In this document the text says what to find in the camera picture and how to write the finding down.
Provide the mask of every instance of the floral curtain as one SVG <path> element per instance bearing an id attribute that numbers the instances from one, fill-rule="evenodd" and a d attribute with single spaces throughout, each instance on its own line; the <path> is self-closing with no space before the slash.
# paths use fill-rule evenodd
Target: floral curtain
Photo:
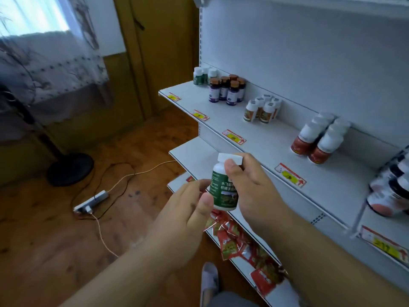
<path id="1" fill-rule="evenodd" d="M 47 125 L 111 101 L 85 0 L 1 0 L 0 83 Z M 0 98 L 0 141 L 31 129 Z"/>

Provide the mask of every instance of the person's right hand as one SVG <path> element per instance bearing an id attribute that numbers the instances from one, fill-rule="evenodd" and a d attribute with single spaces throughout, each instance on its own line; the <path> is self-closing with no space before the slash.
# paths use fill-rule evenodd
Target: person's right hand
<path id="1" fill-rule="evenodd" d="M 288 206 L 253 155 L 238 155 L 243 157 L 244 170 L 228 159 L 225 161 L 226 174 L 237 190 L 243 217 L 254 232 L 262 236 L 272 222 L 280 220 Z"/>

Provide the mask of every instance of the window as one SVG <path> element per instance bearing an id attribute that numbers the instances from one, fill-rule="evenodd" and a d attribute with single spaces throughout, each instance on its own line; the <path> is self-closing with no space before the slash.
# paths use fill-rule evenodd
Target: window
<path id="1" fill-rule="evenodd" d="M 67 30 L 57 0 L 0 0 L 0 37 Z"/>

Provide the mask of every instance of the forearm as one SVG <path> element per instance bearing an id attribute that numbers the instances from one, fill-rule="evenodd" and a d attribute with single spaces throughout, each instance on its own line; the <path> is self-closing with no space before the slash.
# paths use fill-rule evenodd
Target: forearm
<path id="1" fill-rule="evenodd" d="M 408 306 L 408 296 L 283 206 L 261 236 L 314 307 Z"/>
<path id="2" fill-rule="evenodd" d="M 117 259 L 62 306 L 144 306 L 169 274 L 163 253 L 144 242 Z"/>

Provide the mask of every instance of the white slipper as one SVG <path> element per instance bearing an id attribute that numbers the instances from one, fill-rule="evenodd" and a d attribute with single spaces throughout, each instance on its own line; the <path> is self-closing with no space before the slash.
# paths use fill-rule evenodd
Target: white slipper
<path id="1" fill-rule="evenodd" d="M 202 286 L 200 292 L 200 307 L 203 305 L 203 291 L 215 289 L 215 294 L 219 292 L 219 273 L 213 263 L 205 263 L 202 268 Z"/>

